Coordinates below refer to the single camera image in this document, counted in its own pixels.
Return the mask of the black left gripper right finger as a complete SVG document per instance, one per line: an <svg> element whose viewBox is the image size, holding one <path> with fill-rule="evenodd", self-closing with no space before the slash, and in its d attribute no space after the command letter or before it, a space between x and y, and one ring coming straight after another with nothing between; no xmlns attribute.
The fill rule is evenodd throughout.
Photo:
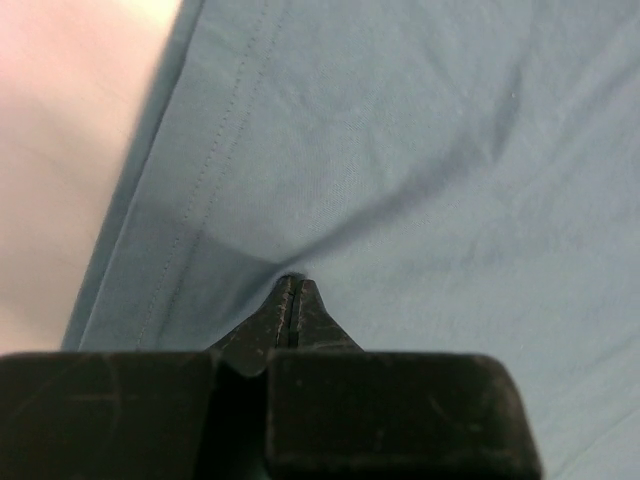
<svg viewBox="0 0 640 480"><path fill-rule="evenodd" d="M296 289L295 347L320 351L362 350L328 313L312 280L303 280Z"/></svg>

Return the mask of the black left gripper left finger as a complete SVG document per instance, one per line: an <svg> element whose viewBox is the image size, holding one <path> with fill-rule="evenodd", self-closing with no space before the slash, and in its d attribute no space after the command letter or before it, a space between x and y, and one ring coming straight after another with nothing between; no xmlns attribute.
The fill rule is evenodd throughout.
<svg viewBox="0 0 640 480"><path fill-rule="evenodd" d="M278 279L260 307L211 349L241 376L259 376L271 350L288 346L295 277Z"/></svg>

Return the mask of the blue t shirt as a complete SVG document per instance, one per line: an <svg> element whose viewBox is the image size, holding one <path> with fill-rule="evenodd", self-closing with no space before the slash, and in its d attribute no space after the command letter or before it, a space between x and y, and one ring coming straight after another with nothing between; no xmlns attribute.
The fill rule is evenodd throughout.
<svg viewBox="0 0 640 480"><path fill-rule="evenodd" d="M499 358L548 478L637 478L638 3L184 2L62 346L206 347L286 273Z"/></svg>

